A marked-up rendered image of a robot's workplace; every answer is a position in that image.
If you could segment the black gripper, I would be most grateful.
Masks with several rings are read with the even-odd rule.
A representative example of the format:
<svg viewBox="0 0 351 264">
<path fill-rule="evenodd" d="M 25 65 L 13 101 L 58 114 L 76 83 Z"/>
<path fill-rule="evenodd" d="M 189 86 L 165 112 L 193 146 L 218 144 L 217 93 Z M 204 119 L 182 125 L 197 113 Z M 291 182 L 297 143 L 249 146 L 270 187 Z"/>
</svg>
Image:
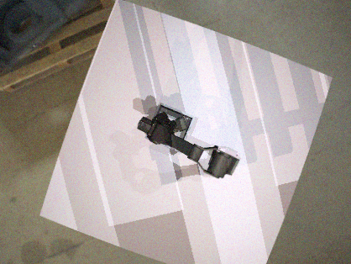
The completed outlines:
<svg viewBox="0 0 351 264">
<path fill-rule="evenodd" d="M 179 117 L 175 120 L 171 120 L 172 124 L 165 124 L 168 125 L 169 129 L 172 129 L 174 131 L 174 133 L 178 132 L 178 131 L 183 131 L 186 130 L 188 127 L 186 125 L 186 121 L 184 119 L 184 117 Z"/>
</svg>

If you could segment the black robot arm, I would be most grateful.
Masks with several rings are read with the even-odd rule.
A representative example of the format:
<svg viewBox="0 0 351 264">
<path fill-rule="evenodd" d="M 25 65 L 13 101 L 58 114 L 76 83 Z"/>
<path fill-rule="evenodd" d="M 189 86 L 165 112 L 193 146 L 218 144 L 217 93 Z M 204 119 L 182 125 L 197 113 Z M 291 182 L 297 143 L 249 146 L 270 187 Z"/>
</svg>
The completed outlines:
<svg viewBox="0 0 351 264">
<path fill-rule="evenodd" d="M 152 120 L 143 116 L 138 123 L 137 129 L 148 134 L 147 137 L 154 144 L 170 145 L 185 154 L 188 159 L 198 163 L 200 168 L 206 174 L 215 177 L 216 179 L 223 178 L 225 175 L 232 176 L 233 171 L 238 165 L 239 159 L 215 147 L 203 148 L 196 144 L 193 145 L 192 143 L 176 136 L 174 131 L 169 129 L 169 126 L 165 124 L 172 124 L 172 122 L 169 120 L 166 112 L 162 112 L 156 114 Z M 205 150 L 218 150 L 212 158 L 207 170 L 203 169 L 202 165 L 199 163 L 202 153 Z"/>
</svg>

